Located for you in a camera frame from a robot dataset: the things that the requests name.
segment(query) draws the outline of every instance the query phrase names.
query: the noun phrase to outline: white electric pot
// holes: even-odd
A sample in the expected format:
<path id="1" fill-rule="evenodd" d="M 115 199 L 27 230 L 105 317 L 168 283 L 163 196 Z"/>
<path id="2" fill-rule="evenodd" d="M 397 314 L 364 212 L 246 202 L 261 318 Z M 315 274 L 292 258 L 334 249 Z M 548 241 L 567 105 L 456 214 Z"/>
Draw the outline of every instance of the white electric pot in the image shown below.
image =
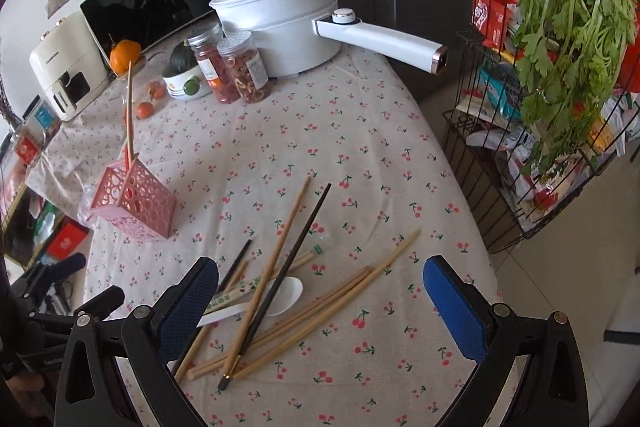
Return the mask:
<path id="1" fill-rule="evenodd" d="M 367 24 L 338 0 L 212 0 L 225 32 L 249 30 L 271 77 L 322 64 L 347 42 L 437 74 L 445 66 L 441 44 Z"/>

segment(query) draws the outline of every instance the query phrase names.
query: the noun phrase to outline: lime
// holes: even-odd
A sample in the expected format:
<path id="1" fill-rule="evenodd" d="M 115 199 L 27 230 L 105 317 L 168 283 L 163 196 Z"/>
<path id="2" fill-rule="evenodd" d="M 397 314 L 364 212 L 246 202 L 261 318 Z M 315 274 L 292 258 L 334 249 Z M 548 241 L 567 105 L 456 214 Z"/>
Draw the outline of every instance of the lime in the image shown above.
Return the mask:
<path id="1" fill-rule="evenodd" d="M 192 76 L 184 83 L 184 87 L 182 89 L 185 94 L 193 96 L 200 90 L 200 79 L 197 76 Z"/>

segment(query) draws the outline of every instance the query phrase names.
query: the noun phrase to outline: white spoon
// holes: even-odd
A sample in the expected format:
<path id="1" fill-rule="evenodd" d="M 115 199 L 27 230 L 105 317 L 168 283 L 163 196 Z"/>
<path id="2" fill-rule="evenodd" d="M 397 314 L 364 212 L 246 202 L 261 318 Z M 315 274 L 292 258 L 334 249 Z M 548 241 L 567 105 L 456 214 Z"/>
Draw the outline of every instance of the white spoon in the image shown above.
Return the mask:
<path id="1" fill-rule="evenodd" d="M 269 288 L 271 288 L 272 284 L 273 281 L 270 281 L 265 291 L 268 291 Z M 271 301 L 271 305 L 267 310 L 267 315 L 273 317 L 275 315 L 284 313 L 296 303 L 296 301 L 300 298 L 300 295 L 302 295 L 302 281 L 297 277 L 285 277 L 282 280 L 282 284 L 280 285 L 278 292 L 273 298 L 273 301 Z M 234 304 L 233 306 L 229 306 L 229 308 L 222 308 L 221 310 L 209 313 L 207 315 L 204 315 L 200 319 L 198 327 L 221 321 L 222 319 L 232 317 L 233 315 L 237 315 L 239 313 L 244 313 L 248 307 L 249 303 L 244 302 L 241 304 Z"/>

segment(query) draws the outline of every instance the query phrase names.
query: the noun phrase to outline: jar lid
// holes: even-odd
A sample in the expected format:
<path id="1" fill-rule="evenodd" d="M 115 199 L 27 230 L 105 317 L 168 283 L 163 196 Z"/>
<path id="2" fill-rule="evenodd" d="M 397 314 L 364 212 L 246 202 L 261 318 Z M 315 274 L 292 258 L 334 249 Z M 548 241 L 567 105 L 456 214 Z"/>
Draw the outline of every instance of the jar lid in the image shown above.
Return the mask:
<path id="1" fill-rule="evenodd" d="M 229 33 L 218 43 L 218 53 L 223 57 L 232 57 L 249 47 L 251 32 Z"/>
<path id="2" fill-rule="evenodd" d="M 224 37 L 224 32 L 222 31 L 222 26 L 219 23 L 215 23 L 211 28 L 200 28 L 196 32 L 192 33 L 189 37 L 187 37 L 187 44 L 190 46 L 199 46 L 203 42 L 213 41 L 215 44 L 222 37 Z"/>

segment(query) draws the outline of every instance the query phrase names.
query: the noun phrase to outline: pink plastic basket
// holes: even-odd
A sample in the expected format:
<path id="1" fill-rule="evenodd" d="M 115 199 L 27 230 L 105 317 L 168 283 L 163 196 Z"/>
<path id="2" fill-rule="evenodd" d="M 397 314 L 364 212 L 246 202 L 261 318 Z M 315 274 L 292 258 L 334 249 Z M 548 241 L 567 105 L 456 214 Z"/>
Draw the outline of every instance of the pink plastic basket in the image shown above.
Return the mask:
<path id="1" fill-rule="evenodd" d="M 140 241 L 169 237 L 175 195 L 136 156 L 129 172 L 124 160 L 109 165 L 95 191 L 92 213 Z"/>

